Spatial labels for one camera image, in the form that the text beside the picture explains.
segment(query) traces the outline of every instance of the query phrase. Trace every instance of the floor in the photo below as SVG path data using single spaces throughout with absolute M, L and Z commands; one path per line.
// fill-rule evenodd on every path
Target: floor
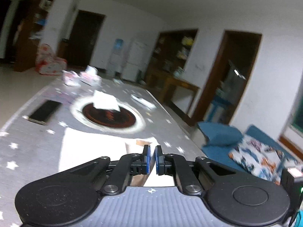
M 9 64 L 0 65 L 0 128 L 43 87 L 57 76 L 42 76 L 34 69 L 14 72 Z

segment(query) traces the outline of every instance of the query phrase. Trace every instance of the white refrigerator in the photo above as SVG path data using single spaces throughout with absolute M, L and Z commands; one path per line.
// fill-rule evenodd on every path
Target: white refrigerator
M 128 57 L 126 64 L 122 71 L 121 78 L 135 82 L 140 66 L 142 65 L 143 57 L 146 51 L 146 44 L 138 41 L 133 41 L 130 50 L 128 52 Z

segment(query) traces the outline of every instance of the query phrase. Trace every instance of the white remote control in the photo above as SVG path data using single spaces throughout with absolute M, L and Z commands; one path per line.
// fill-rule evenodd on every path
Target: white remote control
M 142 105 L 148 107 L 149 109 L 154 109 L 156 108 L 155 104 L 137 96 L 137 95 L 131 95 L 131 98 L 136 100 L 137 102 L 141 103 Z

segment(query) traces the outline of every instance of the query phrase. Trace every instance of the wooden table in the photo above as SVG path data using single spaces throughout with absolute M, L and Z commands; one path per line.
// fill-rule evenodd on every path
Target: wooden table
M 192 106 L 192 103 L 194 101 L 194 98 L 199 90 L 199 87 L 197 87 L 196 85 L 193 85 L 183 79 L 175 78 L 174 75 L 172 75 L 168 72 L 160 71 L 160 70 L 154 69 L 154 68 L 151 69 L 147 75 L 146 86 L 148 88 L 153 88 L 156 85 L 157 80 L 159 80 L 159 79 L 164 80 L 163 89 L 161 90 L 160 95 L 158 97 L 158 101 L 160 103 L 164 103 L 165 101 L 171 100 L 171 98 L 175 92 L 175 88 L 177 86 L 180 86 L 180 87 L 193 91 L 193 97 L 192 97 L 190 105 L 188 106 L 188 109 L 186 111 L 186 114 L 188 114 L 189 110 Z

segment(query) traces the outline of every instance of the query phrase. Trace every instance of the black smartphone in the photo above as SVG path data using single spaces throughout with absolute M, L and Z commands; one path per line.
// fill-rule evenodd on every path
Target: black smartphone
M 61 104 L 61 102 L 47 100 L 28 117 L 28 120 L 45 125 Z

